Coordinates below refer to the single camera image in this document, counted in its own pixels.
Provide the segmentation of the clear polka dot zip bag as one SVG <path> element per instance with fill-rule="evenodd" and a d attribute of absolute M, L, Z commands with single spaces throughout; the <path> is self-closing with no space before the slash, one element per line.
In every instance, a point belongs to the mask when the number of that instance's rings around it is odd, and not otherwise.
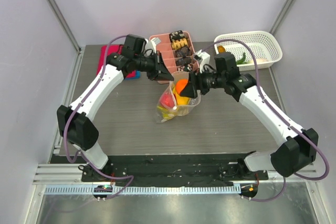
<path fill-rule="evenodd" d="M 174 99 L 175 107 L 172 108 L 172 109 L 168 109 L 168 110 L 175 111 L 177 116 L 188 115 L 196 106 L 198 106 L 200 104 L 201 95 L 199 94 L 197 96 L 197 98 L 195 98 L 195 99 L 190 98 L 190 101 L 189 101 L 188 105 L 177 105 L 176 104 L 176 99 L 175 99 L 175 95 L 177 94 L 176 91 L 175 91 L 175 85 L 180 79 L 188 79 L 188 72 L 179 72 L 178 71 L 178 72 L 174 72 L 172 75 L 174 77 L 174 80 L 169 82 L 167 88 L 163 92 L 163 93 L 169 93 Z"/>

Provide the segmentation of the red apple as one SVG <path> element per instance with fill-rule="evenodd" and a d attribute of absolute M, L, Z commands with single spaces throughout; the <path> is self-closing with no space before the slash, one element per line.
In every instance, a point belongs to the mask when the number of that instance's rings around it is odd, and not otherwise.
<path fill-rule="evenodd" d="M 169 93 L 163 93 L 159 99 L 159 103 L 166 109 L 172 109 L 175 107 L 174 99 Z"/>

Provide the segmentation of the yellow bell pepper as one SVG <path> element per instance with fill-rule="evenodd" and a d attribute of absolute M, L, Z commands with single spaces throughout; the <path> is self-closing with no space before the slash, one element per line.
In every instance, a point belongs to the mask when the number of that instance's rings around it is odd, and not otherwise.
<path fill-rule="evenodd" d="M 177 105 L 188 105 L 190 98 L 188 97 L 181 97 L 178 94 L 175 95 L 175 99 L 176 99 L 176 104 Z"/>

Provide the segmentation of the white radish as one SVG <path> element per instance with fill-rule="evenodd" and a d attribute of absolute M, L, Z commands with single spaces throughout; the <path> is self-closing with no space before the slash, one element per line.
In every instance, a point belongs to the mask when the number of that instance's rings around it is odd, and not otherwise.
<path fill-rule="evenodd" d="M 268 60 L 265 59 L 265 58 L 257 58 L 257 59 L 256 59 L 256 63 L 257 63 L 257 64 L 265 63 L 265 62 L 268 62 Z M 251 60 L 249 60 L 247 63 L 248 63 L 248 64 L 254 64 L 254 60 L 251 59 Z"/>

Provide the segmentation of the yellow banana bunch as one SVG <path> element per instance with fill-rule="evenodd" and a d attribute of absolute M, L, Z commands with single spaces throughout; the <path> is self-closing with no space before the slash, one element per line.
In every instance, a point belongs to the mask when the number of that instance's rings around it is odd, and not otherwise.
<path fill-rule="evenodd" d="M 162 107 L 160 105 L 158 105 L 156 107 L 156 116 L 157 116 L 157 120 L 160 123 L 164 123 L 168 120 L 173 119 L 174 117 L 177 116 L 175 111 L 170 111 L 168 109 L 166 109 L 165 107 Z"/>

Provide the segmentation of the orange fruit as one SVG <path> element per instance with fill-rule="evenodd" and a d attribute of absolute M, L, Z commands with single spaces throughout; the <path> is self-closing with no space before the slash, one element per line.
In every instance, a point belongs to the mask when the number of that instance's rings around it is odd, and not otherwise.
<path fill-rule="evenodd" d="M 181 91 L 184 90 L 184 88 L 186 87 L 186 85 L 188 84 L 188 80 L 187 79 L 180 79 L 176 85 L 175 85 L 175 91 L 178 95 L 180 95 Z"/>

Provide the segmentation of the brown kiwi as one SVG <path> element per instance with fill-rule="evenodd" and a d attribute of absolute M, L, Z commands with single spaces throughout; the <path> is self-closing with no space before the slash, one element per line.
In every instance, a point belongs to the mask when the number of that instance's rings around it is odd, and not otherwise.
<path fill-rule="evenodd" d="M 217 50 L 218 50 L 219 53 L 226 52 L 226 49 L 225 49 L 223 46 L 221 46 L 221 45 L 219 45 L 219 46 L 217 47 Z"/>

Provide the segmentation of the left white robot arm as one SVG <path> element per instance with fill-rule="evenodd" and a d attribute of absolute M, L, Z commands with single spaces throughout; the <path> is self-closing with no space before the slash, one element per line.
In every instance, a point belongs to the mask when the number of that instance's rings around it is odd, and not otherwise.
<path fill-rule="evenodd" d="M 174 78 L 164 64 L 156 46 L 159 38 L 146 40 L 128 34 L 122 37 L 120 52 L 109 53 L 107 44 L 102 66 L 83 94 L 70 105 L 61 105 L 57 110 L 59 133 L 64 144 L 72 144 L 77 153 L 93 167 L 93 174 L 105 182 L 112 174 L 108 157 L 98 143 L 99 132 L 93 120 L 108 95 L 132 72 L 145 72 L 149 80 L 172 81 Z"/>

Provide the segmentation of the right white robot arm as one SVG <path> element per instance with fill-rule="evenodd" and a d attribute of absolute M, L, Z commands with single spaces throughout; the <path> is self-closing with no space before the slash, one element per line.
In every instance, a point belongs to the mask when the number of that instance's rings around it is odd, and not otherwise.
<path fill-rule="evenodd" d="M 315 161 L 317 151 L 312 145 L 318 143 L 318 134 L 314 129 L 303 129 L 268 100 L 252 75 L 239 72 L 230 52 L 216 55 L 215 66 L 189 72 L 188 83 L 180 95 L 195 99 L 200 94 L 207 94 L 210 89 L 224 89 L 254 114 L 278 145 L 273 152 L 253 151 L 247 155 L 244 162 L 237 166 L 239 177 L 250 179 L 256 171 L 271 169 L 289 177 Z"/>

